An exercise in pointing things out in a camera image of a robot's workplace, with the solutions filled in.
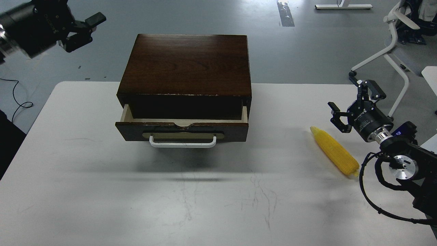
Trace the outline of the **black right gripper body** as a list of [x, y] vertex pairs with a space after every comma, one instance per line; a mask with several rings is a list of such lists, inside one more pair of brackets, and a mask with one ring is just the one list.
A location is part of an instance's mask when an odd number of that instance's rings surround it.
[[391, 130], [392, 120], [376, 107], [371, 100], [356, 100], [349, 108], [348, 124], [358, 132], [365, 142], [372, 142], [370, 135], [377, 129], [384, 127]]

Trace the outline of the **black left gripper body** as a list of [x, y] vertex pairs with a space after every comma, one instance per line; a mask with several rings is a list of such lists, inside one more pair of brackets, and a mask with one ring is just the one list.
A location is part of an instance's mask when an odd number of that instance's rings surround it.
[[15, 51], [30, 58], [69, 34], [75, 21], [67, 0], [31, 0], [1, 13], [1, 59]]

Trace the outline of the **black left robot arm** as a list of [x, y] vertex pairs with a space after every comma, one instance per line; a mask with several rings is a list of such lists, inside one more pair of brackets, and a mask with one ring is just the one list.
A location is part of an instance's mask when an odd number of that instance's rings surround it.
[[106, 21], [101, 12], [76, 20], [66, 0], [32, 0], [1, 13], [1, 63], [21, 51], [29, 58], [59, 44], [70, 53], [92, 42], [97, 25]]

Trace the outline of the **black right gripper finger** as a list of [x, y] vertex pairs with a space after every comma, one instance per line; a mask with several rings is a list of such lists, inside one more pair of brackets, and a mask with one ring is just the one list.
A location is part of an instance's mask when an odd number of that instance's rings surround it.
[[375, 105], [378, 101], [386, 99], [386, 94], [374, 80], [358, 80], [349, 76], [349, 80], [357, 87], [356, 100], [352, 105]]
[[337, 105], [334, 102], [328, 102], [328, 106], [332, 109], [331, 114], [332, 118], [330, 119], [330, 122], [342, 133], [350, 133], [352, 126], [348, 124], [344, 124], [340, 117], [347, 117], [351, 118], [353, 116], [352, 112], [342, 112], [337, 107]]

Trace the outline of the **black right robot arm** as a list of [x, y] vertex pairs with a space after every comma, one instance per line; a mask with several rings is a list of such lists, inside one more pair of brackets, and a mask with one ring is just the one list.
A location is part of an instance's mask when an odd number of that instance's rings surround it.
[[[436, 153], [417, 145], [416, 126], [407, 121], [393, 131], [393, 121], [378, 109], [377, 102], [386, 98], [373, 80], [358, 80], [352, 72], [349, 80], [357, 87], [356, 100], [342, 112], [329, 102], [331, 123], [342, 133], [354, 129], [365, 142], [376, 142], [378, 153], [368, 153], [358, 173], [360, 189], [366, 201], [379, 214], [389, 218], [436, 228]], [[364, 173], [367, 163], [375, 158], [376, 177], [384, 187], [407, 191], [413, 196], [413, 208], [426, 219], [405, 218], [387, 212], [370, 200], [365, 192]]]

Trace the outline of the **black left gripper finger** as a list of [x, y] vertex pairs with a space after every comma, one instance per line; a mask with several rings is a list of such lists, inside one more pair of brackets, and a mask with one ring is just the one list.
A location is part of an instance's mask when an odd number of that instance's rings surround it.
[[67, 36], [59, 40], [59, 46], [66, 52], [70, 53], [78, 48], [85, 46], [92, 42], [93, 38], [91, 34], [96, 30], [97, 25], [106, 21], [106, 16], [101, 12], [90, 16], [84, 21], [78, 21], [72, 23], [70, 29], [67, 31], [74, 33], [72, 36]]

